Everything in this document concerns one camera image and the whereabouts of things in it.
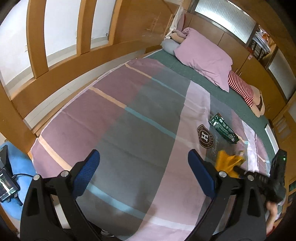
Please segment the person's right hand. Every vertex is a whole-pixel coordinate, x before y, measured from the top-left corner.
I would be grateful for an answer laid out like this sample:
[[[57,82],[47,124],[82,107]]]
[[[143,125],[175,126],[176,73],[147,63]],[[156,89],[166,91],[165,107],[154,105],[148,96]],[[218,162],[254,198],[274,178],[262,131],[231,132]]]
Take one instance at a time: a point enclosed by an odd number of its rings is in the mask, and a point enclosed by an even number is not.
[[[278,205],[274,202],[267,201],[266,209],[269,211],[269,217],[266,221],[266,234],[273,230],[273,225],[278,214]]]

